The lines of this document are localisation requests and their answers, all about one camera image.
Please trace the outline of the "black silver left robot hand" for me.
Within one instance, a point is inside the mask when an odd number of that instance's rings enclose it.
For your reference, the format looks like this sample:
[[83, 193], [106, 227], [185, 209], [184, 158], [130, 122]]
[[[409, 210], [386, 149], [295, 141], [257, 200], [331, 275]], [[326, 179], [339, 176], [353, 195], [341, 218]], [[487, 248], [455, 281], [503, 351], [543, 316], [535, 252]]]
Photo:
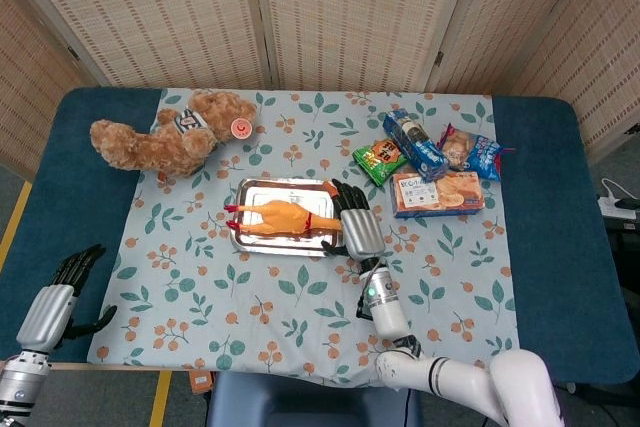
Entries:
[[18, 331], [16, 341], [23, 351], [50, 354], [64, 340], [93, 335], [111, 322], [116, 306], [109, 307], [91, 324], [75, 325], [72, 319], [89, 273], [105, 252], [104, 246], [95, 244], [59, 264], [51, 282], [37, 293]]

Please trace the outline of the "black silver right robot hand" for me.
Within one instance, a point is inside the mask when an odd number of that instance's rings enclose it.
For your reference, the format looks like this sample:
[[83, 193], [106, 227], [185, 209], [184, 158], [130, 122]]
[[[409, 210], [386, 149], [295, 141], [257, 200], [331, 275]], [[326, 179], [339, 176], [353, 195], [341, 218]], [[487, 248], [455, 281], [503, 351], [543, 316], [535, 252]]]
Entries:
[[340, 221], [343, 244], [332, 246], [323, 241], [323, 250], [328, 255], [347, 256], [357, 262], [377, 260], [385, 252], [385, 242], [364, 192], [337, 179], [332, 179], [329, 185], [334, 219]]

